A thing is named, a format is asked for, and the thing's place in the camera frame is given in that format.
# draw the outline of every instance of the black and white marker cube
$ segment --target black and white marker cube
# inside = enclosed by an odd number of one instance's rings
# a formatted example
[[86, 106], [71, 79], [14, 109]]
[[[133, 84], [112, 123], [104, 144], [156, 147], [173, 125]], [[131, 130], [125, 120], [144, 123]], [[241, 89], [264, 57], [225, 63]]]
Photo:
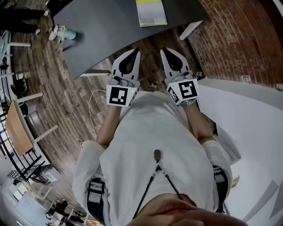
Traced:
[[137, 93], [137, 88], [107, 85], [107, 105], [130, 107]]
[[195, 100], [199, 97], [198, 80], [184, 80], [181, 82], [169, 83], [167, 92], [176, 105]]

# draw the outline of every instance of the wristwatch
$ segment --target wristwatch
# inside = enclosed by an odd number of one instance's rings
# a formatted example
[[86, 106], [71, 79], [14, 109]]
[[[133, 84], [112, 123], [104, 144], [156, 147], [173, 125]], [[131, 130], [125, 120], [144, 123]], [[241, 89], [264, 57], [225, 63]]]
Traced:
[[191, 105], [193, 105], [194, 103], [196, 103], [196, 100], [197, 100], [197, 99], [192, 100], [192, 101], [190, 101], [190, 102], [182, 103], [182, 104], [180, 104], [180, 106], [182, 106], [182, 107], [191, 106]]

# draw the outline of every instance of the earphone cord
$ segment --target earphone cord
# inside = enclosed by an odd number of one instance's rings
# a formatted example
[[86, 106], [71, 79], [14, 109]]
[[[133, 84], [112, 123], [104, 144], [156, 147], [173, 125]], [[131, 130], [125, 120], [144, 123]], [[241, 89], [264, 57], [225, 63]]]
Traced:
[[[146, 196], [146, 194], [147, 194], [147, 192], [148, 192], [148, 189], [149, 189], [149, 187], [150, 187], [152, 181], [154, 180], [154, 178], [155, 178], [155, 176], [156, 176], [156, 174], [157, 174], [157, 172], [158, 172], [159, 170], [162, 171], [160, 165], [157, 165], [157, 167], [156, 167], [154, 173], [152, 174], [152, 176], [151, 176], [151, 178], [150, 178], [150, 180], [149, 180], [149, 183], [148, 183], [147, 186], [146, 186], [145, 193], [143, 194], [143, 196], [142, 196], [142, 198], [141, 198], [141, 201], [140, 201], [140, 203], [139, 203], [139, 205], [138, 205], [138, 209], [137, 209], [137, 211], [135, 212], [133, 219], [135, 219], [136, 216], [138, 215], [138, 211], [139, 211], [140, 208], [141, 208], [142, 202], [143, 202], [143, 200], [145, 199], [145, 196]], [[169, 175], [168, 175], [168, 174], [165, 174], [165, 172], [163, 172], [163, 174], [165, 175], [165, 177], [167, 178], [167, 180], [169, 181], [169, 183], [170, 183], [171, 186], [173, 187], [174, 191], [177, 193], [178, 197], [179, 197], [181, 200], [183, 200], [183, 198], [181, 197], [181, 195], [179, 194], [179, 192], [178, 192], [177, 189], [175, 188], [174, 184], [173, 184], [172, 181], [170, 180]]]

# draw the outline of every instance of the microphone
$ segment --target microphone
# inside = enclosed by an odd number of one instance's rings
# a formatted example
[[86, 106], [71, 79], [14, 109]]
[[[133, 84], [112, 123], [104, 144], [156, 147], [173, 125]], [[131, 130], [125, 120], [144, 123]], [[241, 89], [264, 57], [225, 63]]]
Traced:
[[154, 150], [154, 159], [156, 161], [156, 163], [158, 163], [161, 159], [161, 151], [158, 149]]

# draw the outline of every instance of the dark gray table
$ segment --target dark gray table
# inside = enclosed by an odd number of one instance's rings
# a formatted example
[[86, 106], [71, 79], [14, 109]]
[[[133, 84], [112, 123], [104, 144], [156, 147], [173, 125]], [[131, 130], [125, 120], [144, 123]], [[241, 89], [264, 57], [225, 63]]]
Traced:
[[208, 19], [198, 0], [163, 0], [163, 5], [168, 25], [143, 28], [135, 0], [74, 0], [67, 5], [54, 17], [54, 22], [78, 33], [74, 41], [65, 40], [63, 46], [71, 77], [76, 79], [113, 53], [143, 38]]

